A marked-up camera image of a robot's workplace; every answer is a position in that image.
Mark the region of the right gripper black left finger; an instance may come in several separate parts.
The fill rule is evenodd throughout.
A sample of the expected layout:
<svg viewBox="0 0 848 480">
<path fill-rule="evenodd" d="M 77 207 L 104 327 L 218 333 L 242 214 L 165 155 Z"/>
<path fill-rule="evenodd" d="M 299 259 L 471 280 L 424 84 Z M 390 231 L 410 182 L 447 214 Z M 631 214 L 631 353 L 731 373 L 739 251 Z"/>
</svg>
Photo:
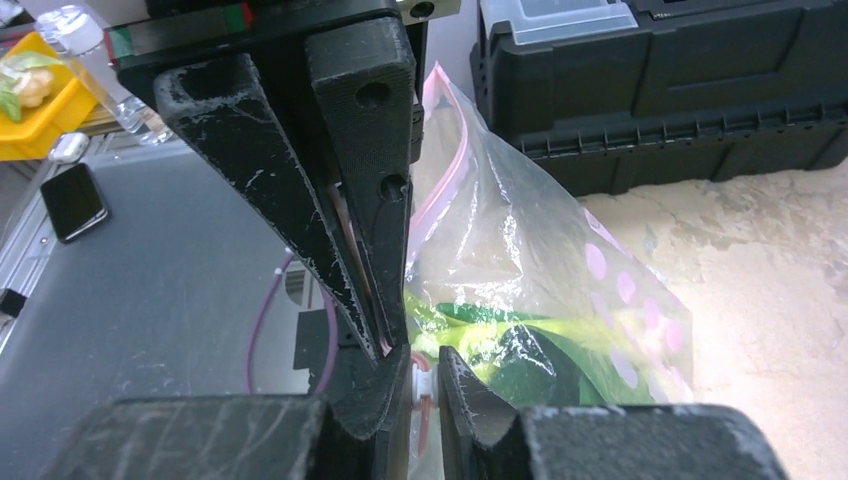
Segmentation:
<svg viewBox="0 0 848 480">
<path fill-rule="evenodd" d="M 309 479 L 405 479 L 411 418 L 411 350 L 401 345 L 363 385 L 322 405 Z"/>
</svg>

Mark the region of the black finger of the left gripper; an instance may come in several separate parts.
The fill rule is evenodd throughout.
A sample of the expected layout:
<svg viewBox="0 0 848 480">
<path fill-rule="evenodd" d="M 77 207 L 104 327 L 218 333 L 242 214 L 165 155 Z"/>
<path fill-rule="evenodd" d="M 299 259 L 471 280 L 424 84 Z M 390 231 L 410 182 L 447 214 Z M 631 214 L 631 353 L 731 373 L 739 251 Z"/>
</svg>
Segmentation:
<svg viewBox="0 0 848 480">
<path fill-rule="evenodd" d="M 416 62 L 401 20 L 310 37 L 310 81 L 326 123 L 370 293 L 378 345 L 407 340 L 403 274 Z"/>
<path fill-rule="evenodd" d="M 336 301 L 378 363 L 363 283 L 321 176 L 308 172 L 277 118 L 252 58 L 237 54 L 159 74 L 160 116 L 292 249 Z"/>
</svg>

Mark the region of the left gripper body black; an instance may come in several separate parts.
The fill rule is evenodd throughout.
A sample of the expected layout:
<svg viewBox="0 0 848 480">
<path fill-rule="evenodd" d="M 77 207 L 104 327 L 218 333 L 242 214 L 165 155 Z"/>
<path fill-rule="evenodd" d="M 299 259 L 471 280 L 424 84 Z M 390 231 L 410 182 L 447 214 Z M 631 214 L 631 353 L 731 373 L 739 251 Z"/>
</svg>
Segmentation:
<svg viewBox="0 0 848 480">
<path fill-rule="evenodd" d="M 105 31 L 119 82 L 156 112 L 154 83 L 165 71 L 241 53 L 297 56 L 307 37 L 389 18 L 405 28 L 423 100 L 429 21 L 459 12 L 457 1 L 151 1 L 148 18 Z"/>
</svg>

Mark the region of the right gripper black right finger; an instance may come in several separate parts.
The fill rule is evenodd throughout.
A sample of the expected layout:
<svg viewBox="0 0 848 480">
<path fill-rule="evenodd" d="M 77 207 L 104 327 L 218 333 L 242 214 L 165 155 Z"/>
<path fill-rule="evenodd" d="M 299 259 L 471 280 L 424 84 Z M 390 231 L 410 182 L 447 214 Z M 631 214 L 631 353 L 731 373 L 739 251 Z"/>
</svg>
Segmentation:
<svg viewBox="0 0 848 480">
<path fill-rule="evenodd" d="M 438 397 L 447 479 L 522 479 L 524 436 L 515 408 L 450 346 L 439 350 Z"/>
</svg>

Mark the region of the green toy bok choy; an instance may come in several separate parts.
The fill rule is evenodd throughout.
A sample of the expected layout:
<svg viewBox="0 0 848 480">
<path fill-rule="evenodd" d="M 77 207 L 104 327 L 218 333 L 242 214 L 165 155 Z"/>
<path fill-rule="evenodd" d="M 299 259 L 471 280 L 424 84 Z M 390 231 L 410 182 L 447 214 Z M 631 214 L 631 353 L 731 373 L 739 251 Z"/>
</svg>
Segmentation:
<svg viewBox="0 0 848 480">
<path fill-rule="evenodd" d="M 442 346 L 456 350 L 470 370 L 515 406 L 598 405 L 605 400 L 587 374 L 540 325 L 541 315 L 474 304 L 428 305 L 407 299 L 413 348 L 429 359 Z"/>
</svg>

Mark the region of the clear zip top bag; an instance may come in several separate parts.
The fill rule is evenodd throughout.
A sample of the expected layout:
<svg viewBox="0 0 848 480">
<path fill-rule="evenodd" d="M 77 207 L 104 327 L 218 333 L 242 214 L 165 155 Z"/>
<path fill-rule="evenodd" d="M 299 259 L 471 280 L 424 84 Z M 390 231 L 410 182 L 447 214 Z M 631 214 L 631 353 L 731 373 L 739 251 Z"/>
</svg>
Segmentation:
<svg viewBox="0 0 848 480">
<path fill-rule="evenodd" d="M 540 325 L 603 396 L 598 405 L 693 399 L 692 315 L 659 275 L 527 156 L 494 134 L 435 67 L 412 167 L 404 303 L 474 304 Z"/>
</svg>

